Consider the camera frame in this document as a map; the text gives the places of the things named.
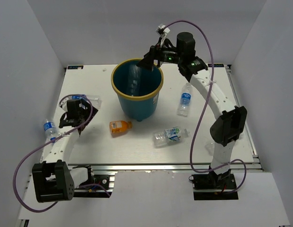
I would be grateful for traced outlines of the small bottle blue label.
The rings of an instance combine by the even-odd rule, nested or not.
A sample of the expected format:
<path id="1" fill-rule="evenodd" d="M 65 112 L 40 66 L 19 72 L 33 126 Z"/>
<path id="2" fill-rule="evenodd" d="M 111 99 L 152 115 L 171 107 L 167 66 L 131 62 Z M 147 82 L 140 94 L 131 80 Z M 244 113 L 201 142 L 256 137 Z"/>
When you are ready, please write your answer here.
<path id="1" fill-rule="evenodd" d="M 54 140 L 58 136 L 57 128 L 53 121 L 46 119 L 43 124 L 43 129 L 47 139 Z"/>

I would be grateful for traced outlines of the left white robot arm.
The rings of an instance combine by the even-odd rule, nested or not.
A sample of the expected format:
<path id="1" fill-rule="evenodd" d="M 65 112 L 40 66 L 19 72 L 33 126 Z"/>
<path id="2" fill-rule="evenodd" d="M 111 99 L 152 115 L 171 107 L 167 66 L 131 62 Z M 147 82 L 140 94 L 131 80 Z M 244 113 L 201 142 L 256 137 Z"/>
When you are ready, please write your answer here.
<path id="1" fill-rule="evenodd" d="M 65 111 L 59 122 L 59 135 L 62 137 L 53 143 L 42 163 L 34 164 L 32 168 L 39 203 L 70 201 L 80 185 L 89 189 L 95 183 L 90 166 L 80 165 L 69 169 L 68 161 L 74 144 L 98 109 L 86 99 L 71 99 L 60 107 Z"/>

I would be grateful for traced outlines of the clear bottle dark blue label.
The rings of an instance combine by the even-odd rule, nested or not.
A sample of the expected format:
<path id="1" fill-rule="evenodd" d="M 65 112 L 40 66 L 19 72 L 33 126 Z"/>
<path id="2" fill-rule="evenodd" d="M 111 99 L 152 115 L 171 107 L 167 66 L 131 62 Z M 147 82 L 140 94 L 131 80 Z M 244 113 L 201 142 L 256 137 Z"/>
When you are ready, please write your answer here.
<path id="1" fill-rule="evenodd" d="M 85 95 L 85 94 L 80 94 L 80 95 L 72 95 L 71 99 L 83 99 L 86 103 L 92 103 L 93 107 L 96 109 L 101 108 L 102 100 L 100 96 L 97 95 Z"/>

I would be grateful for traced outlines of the crushed clear unlabelled bottle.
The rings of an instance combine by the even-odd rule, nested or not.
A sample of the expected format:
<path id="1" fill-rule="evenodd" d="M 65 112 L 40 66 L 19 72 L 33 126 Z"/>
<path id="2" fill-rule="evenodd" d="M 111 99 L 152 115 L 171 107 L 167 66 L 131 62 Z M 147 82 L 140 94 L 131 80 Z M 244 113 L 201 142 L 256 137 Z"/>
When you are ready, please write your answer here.
<path id="1" fill-rule="evenodd" d="M 214 142 L 207 143 L 205 145 L 205 149 L 207 150 L 207 152 L 208 152 L 208 154 L 210 156 L 213 156 L 213 153 L 214 153 Z"/>

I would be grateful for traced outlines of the right corner marker sticker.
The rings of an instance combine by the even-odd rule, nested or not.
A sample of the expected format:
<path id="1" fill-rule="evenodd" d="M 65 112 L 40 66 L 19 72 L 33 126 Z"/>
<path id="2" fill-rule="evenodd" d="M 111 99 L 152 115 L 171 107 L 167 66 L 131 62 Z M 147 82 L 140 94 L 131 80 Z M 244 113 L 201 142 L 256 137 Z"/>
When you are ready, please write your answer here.
<path id="1" fill-rule="evenodd" d="M 208 63 L 207 64 L 208 65 L 208 67 L 215 67 L 215 68 L 224 68 L 225 66 L 224 66 L 224 64 L 222 64 L 222 63 L 215 63 L 214 65 L 212 65 L 211 63 Z"/>

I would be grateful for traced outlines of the teal bin with yellow rim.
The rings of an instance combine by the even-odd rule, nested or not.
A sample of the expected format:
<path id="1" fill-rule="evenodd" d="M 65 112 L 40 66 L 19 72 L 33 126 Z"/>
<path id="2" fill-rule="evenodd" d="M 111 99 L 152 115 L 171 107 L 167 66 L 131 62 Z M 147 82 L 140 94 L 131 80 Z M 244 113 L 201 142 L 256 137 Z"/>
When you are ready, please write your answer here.
<path id="1" fill-rule="evenodd" d="M 129 59 L 118 64 L 111 74 L 111 85 L 125 115 L 141 122 L 155 112 L 164 76 L 160 68 L 153 66 L 152 71 L 140 69 L 139 78 L 134 79 L 130 68 L 139 61 Z"/>

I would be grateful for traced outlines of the corner marker sticker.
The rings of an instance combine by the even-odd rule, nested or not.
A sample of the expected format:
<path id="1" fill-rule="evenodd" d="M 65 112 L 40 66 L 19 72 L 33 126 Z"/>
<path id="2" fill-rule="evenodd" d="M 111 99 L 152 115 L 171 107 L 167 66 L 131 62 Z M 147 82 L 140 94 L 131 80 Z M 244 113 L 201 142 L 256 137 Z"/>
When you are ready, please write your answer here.
<path id="1" fill-rule="evenodd" d="M 224 68 L 225 66 L 224 66 L 224 64 L 222 64 L 222 63 L 215 63 L 214 65 L 212 65 L 211 63 L 208 63 L 207 64 L 208 65 L 208 67 L 215 67 L 215 68 Z"/>
<path id="2" fill-rule="evenodd" d="M 81 70 L 83 69 L 83 65 L 76 65 L 76 66 L 68 66 L 67 70 Z"/>

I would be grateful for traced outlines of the clear bottle green white label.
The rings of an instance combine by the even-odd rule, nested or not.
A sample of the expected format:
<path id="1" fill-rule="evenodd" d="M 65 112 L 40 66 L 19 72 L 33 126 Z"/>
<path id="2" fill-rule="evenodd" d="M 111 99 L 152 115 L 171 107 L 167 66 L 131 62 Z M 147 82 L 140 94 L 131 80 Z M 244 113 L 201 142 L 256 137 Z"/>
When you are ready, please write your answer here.
<path id="1" fill-rule="evenodd" d="M 186 128 L 173 127 L 153 134 L 154 147 L 162 148 L 182 142 L 189 137 L 190 132 Z"/>

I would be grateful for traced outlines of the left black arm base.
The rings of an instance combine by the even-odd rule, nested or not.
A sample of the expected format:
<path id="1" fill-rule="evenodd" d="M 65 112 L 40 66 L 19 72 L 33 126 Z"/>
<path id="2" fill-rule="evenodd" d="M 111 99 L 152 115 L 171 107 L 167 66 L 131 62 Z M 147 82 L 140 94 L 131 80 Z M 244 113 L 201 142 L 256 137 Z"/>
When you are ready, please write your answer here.
<path id="1" fill-rule="evenodd" d="M 109 198 L 113 192 L 115 172 L 94 171 L 93 180 L 74 190 L 74 198 Z"/>

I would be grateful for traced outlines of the Aquafina clear water bottle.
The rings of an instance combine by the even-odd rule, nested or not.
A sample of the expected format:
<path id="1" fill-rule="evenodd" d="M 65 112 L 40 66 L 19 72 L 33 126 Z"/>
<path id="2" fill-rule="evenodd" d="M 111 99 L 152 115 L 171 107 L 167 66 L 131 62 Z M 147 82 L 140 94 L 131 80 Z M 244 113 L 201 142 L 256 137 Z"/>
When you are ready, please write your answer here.
<path id="1" fill-rule="evenodd" d="M 186 83 L 182 90 L 180 101 L 177 109 L 177 115 L 187 117 L 190 109 L 190 102 L 192 97 L 192 85 L 190 83 Z"/>

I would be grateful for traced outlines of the left corner marker sticker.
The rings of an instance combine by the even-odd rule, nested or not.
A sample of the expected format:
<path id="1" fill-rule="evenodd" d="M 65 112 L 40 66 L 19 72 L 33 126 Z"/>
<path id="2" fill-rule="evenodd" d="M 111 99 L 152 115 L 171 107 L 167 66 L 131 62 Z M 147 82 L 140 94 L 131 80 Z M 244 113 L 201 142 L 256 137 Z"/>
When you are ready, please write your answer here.
<path id="1" fill-rule="evenodd" d="M 68 66 L 67 70 L 81 70 L 83 69 L 83 65 L 76 65 L 76 66 Z"/>

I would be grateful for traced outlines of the aluminium front rail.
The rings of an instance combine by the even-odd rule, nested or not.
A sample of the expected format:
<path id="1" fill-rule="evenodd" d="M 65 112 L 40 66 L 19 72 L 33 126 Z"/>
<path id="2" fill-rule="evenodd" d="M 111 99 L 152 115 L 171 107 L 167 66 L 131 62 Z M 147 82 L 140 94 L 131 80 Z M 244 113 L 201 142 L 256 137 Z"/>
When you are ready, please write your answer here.
<path id="1" fill-rule="evenodd" d="M 249 171 L 263 171 L 261 164 L 246 164 Z M 198 171 L 204 171 L 209 168 L 209 164 L 194 165 Z M 190 165 L 92 165 L 93 170 L 97 171 L 190 171 Z M 234 171 L 243 171 L 243 164 L 231 164 L 231 169 Z"/>

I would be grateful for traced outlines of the orange juice bottle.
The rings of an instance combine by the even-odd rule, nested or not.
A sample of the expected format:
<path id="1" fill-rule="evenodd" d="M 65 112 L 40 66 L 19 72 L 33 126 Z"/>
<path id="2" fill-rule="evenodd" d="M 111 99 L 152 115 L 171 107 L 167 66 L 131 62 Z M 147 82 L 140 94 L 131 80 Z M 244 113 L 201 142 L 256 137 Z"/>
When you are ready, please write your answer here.
<path id="1" fill-rule="evenodd" d="M 109 123 L 109 129 L 112 137 L 118 137 L 126 134 L 132 128 L 132 122 L 112 121 Z"/>

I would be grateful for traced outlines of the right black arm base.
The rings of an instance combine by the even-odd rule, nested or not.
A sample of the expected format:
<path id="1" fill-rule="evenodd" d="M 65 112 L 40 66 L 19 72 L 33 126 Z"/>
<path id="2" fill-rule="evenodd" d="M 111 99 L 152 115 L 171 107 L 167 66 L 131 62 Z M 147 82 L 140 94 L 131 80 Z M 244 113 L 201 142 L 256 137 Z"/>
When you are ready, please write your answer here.
<path id="1" fill-rule="evenodd" d="M 230 201 L 238 200 L 237 184 L 234 174 L 215 181 L 212 177 L 213 172 L 207 174 L 195 174 L 189 176 L 189 181 L 193 185 L 193 196 L 195 201 Z"/>

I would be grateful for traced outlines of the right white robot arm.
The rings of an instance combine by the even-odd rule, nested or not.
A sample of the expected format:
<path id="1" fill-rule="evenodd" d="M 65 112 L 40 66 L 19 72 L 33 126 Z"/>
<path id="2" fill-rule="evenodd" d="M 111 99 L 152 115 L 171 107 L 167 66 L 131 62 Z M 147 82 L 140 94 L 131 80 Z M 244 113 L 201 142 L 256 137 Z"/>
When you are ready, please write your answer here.
<path id="1" fill-rule="evenodd" d="M 173 45 L 167 33 L 159 30 L 158 42 L 150 47 L 137 66 L 145 70 L 153 70 L 162 63 L 173 63 L 186 80 L 197 89 L 205 99 L 205 106 L 210 107 L 215 122 L 210 127 L 210 135 L 214 140 L 213 159 L 209 169 L 195 179 L 197 189 L 218 189 L 231 179 L 231 154 L 236 140 L 243 132 L 247 117 L 245 107 L 236 106 L 214 82 L 214 68 L 208 65 L 195 53 L 195 39 L 189 32 L 177 35 L 177 43 Z"/>

